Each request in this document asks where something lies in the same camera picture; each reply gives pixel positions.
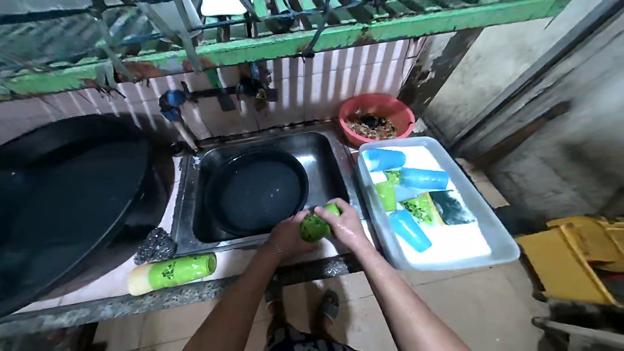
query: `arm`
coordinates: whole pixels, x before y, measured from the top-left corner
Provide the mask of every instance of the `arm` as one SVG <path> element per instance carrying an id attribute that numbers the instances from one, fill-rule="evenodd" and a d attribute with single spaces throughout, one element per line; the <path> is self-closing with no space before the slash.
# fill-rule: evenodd
<path id="1" fill-rule="evenodd" d="M 301 211 L 271 231 L 269 240 L 258 249 L 246 271 L 203 321 L 184 351 L 245 349 L 258 305 L 280 261 L 316 247 L 301 240 L 299 234 L 299 225 L 307 213 Z"/>
<path id="2" fill-rule="evenodd" d="M 399 350 L 469 350 L 381 257 L 364 234 L 355 209 L 342 199 L 330 202 L 341 209 L 342 215 L 322 207 L 314 212 L 330 224 L 334 235 L 360 261 Z"/>

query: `blue cup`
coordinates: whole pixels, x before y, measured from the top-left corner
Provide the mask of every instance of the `blue cup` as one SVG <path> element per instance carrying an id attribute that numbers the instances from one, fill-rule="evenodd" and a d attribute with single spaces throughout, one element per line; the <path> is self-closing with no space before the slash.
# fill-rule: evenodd
<path id="1" fill-rule="evenodd" d="M 369 172 L 387 171 L 403 167 L 406 158 L 401 151 L 385 149 L 368 149 L 363 152 L 364 163 Z"/>
<path id="2" fill-rule="evenodd" d="M 431 241 L 407 210 L 394 211 L 388 218 L 394 233 L 402 237 L 414 250 L 424 252 L 431 247 Z"/>
<path id="3" fill-rule="evenodd" d="M 402 168 L 401 185 L 417 189 L 446 190 L 449 174 L 429 169 Z"/>

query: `countertop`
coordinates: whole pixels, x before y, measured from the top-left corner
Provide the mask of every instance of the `countertop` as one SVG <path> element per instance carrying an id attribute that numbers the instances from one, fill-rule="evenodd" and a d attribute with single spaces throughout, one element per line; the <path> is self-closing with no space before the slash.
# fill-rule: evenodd
<path id="1" fill-rule="evenodd" d="M 173 210 L 180 183 L 180 158 L 174 158 L 173 191 L 160 226 L 171 230 Z M 373 226 L 363 220 L 369 239 L 377 248 Z M 318 250 L 283 262 L 276 271 L 282 285 L 326 279 L 359 272 L 361 267 L 341 243 L 322 239 Z M 132 259 L 85 287 L 51 300 L 34 302 L 0 319 L 0 337 L 41 332 L 82 325 L 130 314 L 194 304 L 215 299 L 240 275 L 249 264 L 255 250 L 217 252 L 217 270 L 209 277 L 169 289 L 161 289 L 134 297 L 128 294 L 127 274 L 135 267 Z"/>

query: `tile wall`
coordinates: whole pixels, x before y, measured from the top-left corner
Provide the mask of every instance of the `tile wall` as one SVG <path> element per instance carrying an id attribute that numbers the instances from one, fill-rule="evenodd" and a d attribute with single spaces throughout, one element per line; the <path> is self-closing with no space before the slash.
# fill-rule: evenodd
<path id="1" fill-rule="evenodd" d="M 403 40 L 317 53 L 312 59 L 268 61 L 271 87 L 279 101 L 256 112 L 247 101 L 231 98 L 237 111 L 223 112 L 216 97 L 186 103 L 182 117 L 197 139 L 227 136 L 336 115 L 341 101 L 358 94 L 381 92 L 396 96 L 422 41 Z M 218 69 L 223 86 L 235 85 L 239 67 Z M 120 94 L 95 89 L 63 92 L 0 104 L 0 144 L 43 124 L 85 114 L 113 113 L 131 120 L 162 139 L 177 139 L 177 131 L 159 113 L 158 97 L 168 89 L 209 89 L 203 74 L 186 73 L 119 84 Z"/>

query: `sink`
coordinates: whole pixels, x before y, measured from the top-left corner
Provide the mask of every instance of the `sink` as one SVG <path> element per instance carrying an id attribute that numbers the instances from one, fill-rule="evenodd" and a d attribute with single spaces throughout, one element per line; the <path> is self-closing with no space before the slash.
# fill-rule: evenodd
<path id="1" fill-rule="evenodd" d="M 341 197 L 348 200 L 364 219 L 360 193 L 355 186 L 354 161 L 340 139 L 333 122 L 311 126 L 260 131 L 248 137 L 202 146 L 198 156 L 186 156 L 180 163 L 182 174 L 173 214 L 172 237 L 177 255 L 253 248 L 268 233 L 240 237 L 222 230 L 203 205 L 205 184 L 229 160 L 249 151 L 277 149 L 297 158 L 310 183 L 304 209 L 324 205 Z"/>

